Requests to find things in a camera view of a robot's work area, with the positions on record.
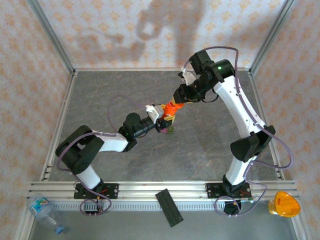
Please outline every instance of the blue bottle cap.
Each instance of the blue bottle cap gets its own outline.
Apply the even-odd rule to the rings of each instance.
[[[63,230],[65,230],[65,227],[64,227],[64,226],[60,226],[60,227],[58,227],[58,228],[55,230],[55,233],[58,235],[58,234],[60,234]]]

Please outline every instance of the small green object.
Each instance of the small green object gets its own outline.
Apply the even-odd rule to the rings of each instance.
[[[172,134],[173,132],[174,132],[174,127],[173,126],[170,126],[170,127],[168,127],[168,134]]]

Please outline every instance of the orange gripper part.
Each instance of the orange gripper part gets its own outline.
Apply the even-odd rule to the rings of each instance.
[[[168,102],[163,109],[164,113],[162,118],[164,119],[165,117],[175,115],[177,110],[183,108],[184,105],[184,103],[173,104],[172,101]]]

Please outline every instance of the wall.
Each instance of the wall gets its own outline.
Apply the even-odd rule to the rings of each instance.
[[[295,156],[285,173],[320,239],[320,2],[300,0],[263,61],[255,82],[269,122]],[[288,154],[278,147],[283,164]]]
[[[174,68],[209,46],[249,68],[285,0],[39,0],[75,68]],[[215,60],[234,53],[212,51]]]
[[[25,0],[0,0],[0,238],[38,181],[70,80]]]

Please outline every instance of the yellow lid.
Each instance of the yellow lid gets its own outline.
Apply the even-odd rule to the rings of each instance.
[[[297,216],[300,213],[300,205],[290,194],[279,191],[274,198],[275,210],[282,216],[291,218]]]

